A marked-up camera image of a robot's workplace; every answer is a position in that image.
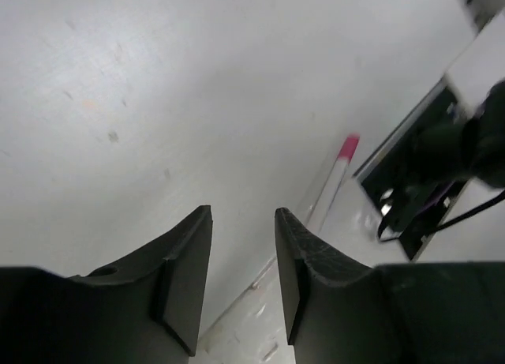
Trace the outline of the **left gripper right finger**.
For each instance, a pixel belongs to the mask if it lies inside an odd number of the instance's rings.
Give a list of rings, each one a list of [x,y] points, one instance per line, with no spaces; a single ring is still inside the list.
[[[275,244],[289,345],[299,363],[501,363],[501,262],[370,268],[287,208]]]

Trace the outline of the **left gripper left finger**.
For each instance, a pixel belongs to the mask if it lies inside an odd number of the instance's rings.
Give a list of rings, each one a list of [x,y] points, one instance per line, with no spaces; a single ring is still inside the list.
[[[2,362],[187,363],[196,354],[212,224],[201,205],[87,276],[2,268]]]

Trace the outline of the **white marker pink cap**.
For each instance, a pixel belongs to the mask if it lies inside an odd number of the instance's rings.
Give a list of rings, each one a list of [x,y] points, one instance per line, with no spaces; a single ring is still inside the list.
[[[344,140],[332,166],[324,180],[316,183],[316,190],[309,202],[309,214],[306,227],[315,235],[320,233],[329,213],[331,204],[345,177],[347,168],[357,149],[360,136],[352,133]]]

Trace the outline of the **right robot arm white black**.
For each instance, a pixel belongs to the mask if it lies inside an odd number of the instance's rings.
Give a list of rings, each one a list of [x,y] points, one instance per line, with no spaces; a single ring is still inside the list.
[[[484,27],[445,76],[469,121],[463,158],[469,175],[504,187],[504,12]]]

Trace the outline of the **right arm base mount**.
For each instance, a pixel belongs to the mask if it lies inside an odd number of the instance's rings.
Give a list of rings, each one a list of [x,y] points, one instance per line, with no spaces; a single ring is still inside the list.
[[[466,183],[504,190],[504,82],[469,116],[445,80],[402,120],[359,168],[358,180],[382,214],[380,243],[398,242],[413,261],[430,237],[504,199],[503,193],[449,221]]]

